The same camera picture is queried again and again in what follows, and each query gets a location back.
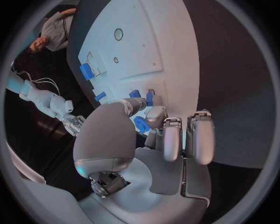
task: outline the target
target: round hole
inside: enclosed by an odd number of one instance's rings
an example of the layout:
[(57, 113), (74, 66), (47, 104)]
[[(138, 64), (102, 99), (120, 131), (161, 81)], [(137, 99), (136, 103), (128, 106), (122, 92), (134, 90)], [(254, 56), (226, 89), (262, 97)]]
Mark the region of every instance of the round hole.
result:
[(121, 39), (122, 39), (122, 37), (123, 37), (123, 32), (122, 32), (122, 30), (121, 29), (116, 29), (115, 30), (115, 39), (117, 40), (117, 41), (120, 41)]

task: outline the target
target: dark floor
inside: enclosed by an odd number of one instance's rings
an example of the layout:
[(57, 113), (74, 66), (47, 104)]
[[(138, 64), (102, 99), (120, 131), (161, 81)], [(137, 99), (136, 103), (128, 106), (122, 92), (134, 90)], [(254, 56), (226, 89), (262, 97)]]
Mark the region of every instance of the dark floor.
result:
[[(72, 100), (73, 113), (87, 117), (94, 108), (77, 84), (66, 62), (66, 50), (47, 49), (34, 57), (21, 55), (15, 60), (18, 71), (27, 71), (33, 79), (52, 78), (61, 95)], [(50, 84), (37, 84), (39, 89), (56, 92)], [(38, 111), (35, 106), (7, 91), (5, 121), (8, 142), (14, 151), (34, 170), (43, 175), (47, 184), (69, 191), (77, 200), (92, 192), (88, 180), (75, 170), (72, 150), (74, 138), (57, 119)], [(137, 135), (137, 147), (144, 140)], [(248, 191), (260, 170), (211, 163), (212, 199), (201, 223), (209, 224), (230, 210)]]

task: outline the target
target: cable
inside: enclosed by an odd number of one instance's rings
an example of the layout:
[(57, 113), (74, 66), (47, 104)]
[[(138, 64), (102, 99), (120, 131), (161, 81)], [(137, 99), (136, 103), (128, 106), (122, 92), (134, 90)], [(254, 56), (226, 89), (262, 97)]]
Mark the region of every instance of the cable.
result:
[[(31, 75), (30, 75), (28, 72), (26, 72), (26, 71), (21, 71), (21, 72), (15, 71), (15, 73), (18, 74), (18, 75), (21, 75), (21, 74), (23, 74), (23, 73), (26, 73), (26, 74), (28, 75), (29, 80), (30, 80), (31, 82), (33, 82), (33, 83), (51, 83), (51, 84), (53, 84), (53, 85), (55, 86), (55, 88), (57, 89), (58, 95), (60, 96), (59, 88), (58, 88), (57, 84), (55, 83), (55, 81), (52, 80), (51, 78), (40, 78), (40, 79), (37, 79), (37, 80), (32, 80)], [(41, 82), (39, 82), (40, 80), (44, 80), (44, 79), (49, 79), (49, 80), (51, 80), (52, 82), (50, 82), (50, 81), (41, 81)]]

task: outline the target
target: man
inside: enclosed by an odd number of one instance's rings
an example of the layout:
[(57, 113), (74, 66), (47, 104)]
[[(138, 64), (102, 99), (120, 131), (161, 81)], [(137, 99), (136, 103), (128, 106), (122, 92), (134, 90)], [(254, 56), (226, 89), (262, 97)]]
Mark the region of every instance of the man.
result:
[(41, 37), (38, 37), (30, 46), (29, 52), (36, 54), (44, 47), (51, 51), (58, 51), (66, 48), (68, 43), (70, 26), (75, 13), (75, 8), (57, 12), (45, 20)]

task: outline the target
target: gray shirt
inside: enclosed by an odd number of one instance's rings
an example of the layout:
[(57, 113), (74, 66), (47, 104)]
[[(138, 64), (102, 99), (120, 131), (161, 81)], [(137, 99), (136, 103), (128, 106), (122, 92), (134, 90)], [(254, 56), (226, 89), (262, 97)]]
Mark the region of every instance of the gray shirt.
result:
[(45, 22), (41, 36), (49, 39), (47, 49), (57, 51), (67, 47), (72, 19), (73, 15), (63, 17), (60, 12), (57, 12)]

